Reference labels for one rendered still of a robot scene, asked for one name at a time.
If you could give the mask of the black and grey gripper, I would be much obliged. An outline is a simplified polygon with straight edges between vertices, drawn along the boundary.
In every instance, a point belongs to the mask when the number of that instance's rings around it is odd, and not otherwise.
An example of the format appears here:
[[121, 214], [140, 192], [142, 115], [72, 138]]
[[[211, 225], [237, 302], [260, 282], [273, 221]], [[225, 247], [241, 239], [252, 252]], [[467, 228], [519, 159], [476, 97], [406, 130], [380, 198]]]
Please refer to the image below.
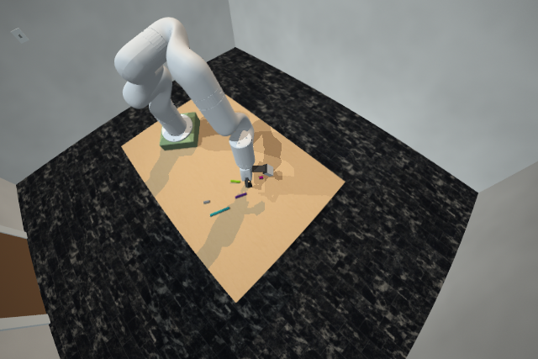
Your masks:
[[245, 187], [248, 187], [248, 188], [252, 187], [252, 183], [248, 182], [252, 180], [252, 167], [247, 168], [247, 169], [240, 168], [240, 176], [241, 176], [241, 180], [245, 182]]

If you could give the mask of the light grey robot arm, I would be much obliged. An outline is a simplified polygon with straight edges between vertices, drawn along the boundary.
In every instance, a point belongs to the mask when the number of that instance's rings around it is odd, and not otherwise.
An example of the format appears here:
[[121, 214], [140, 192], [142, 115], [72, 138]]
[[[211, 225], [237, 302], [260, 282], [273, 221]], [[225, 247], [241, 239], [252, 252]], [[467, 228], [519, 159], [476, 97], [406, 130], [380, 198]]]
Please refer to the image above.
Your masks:
[[[169, 71], [163, 66], [165, 62]], [[120, 49], [114, 65], [119, 75], [129, 81], [123, 90], [126, 103], [133, 108], [149, 104], [150, 112], [165, 127], [162, 134], [166, 140], [184, 140], [193, 129], [192, 120], [180, 114], [171, 100], [172, 76], [213, 129], [219, 135], [230, 136], [229, 144], [239, 168], [252, 167], [252, 172], [273, 176], [273, 166], [253, 166], [251, 121], [247, 115], [232, 109], [206, 61], [190, 49], [187, 31], [180, 21], [175, 18], [155, 21]]]

